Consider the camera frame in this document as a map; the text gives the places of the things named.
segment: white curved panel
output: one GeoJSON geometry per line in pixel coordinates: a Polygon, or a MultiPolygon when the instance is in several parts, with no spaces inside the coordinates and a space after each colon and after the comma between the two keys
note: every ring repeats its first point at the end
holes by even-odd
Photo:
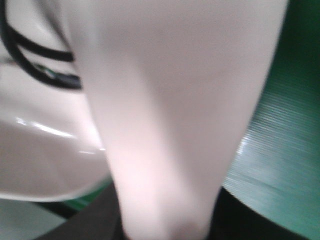
{"type": "Polygon", "coordinates": [[[109,171],[85,95],[0,65],[0,198],[58,201],[91,190],[109,171]]]}
{"type": "Polygon", "coordinates": [[[203,239],[287,1],[60,2],[127,236],[203,239]]]}

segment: green surface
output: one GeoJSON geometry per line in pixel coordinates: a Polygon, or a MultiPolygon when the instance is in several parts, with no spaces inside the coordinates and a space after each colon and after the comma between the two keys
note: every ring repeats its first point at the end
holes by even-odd
{"type": "MultiPolygon", "coordinates": [[[[259,105],[224,186],[270,220],[320,240],[320,1],[289,4],[259,105]]],[[[67,201],[78,210],[99,193],[67,201]]]]}

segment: white plastic object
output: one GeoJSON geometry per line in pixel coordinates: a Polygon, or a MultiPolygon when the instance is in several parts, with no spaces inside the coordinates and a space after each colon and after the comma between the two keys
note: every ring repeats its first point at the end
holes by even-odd
{"type": "Polygon", "coordinates": [[[286,0],[61,0],[131,240],[200,240],[286,0]]]}

